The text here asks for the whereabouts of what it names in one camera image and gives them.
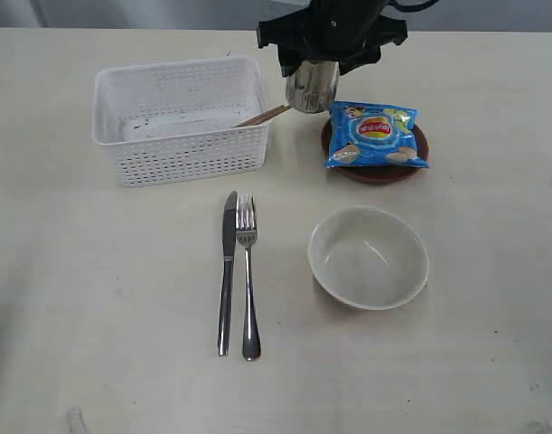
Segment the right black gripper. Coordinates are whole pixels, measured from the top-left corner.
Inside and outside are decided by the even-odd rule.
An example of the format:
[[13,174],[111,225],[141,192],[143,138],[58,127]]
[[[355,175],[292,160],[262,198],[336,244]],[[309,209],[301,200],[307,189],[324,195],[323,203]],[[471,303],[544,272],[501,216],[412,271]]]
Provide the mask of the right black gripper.
[[374,64],[381,47],[400,45],[407,23],[381,14],[387,1],[312,1],[299,11],[260,22],[260,49],[274,44],[282,76],[292,76],[305,61],[331,61],[344,75]]

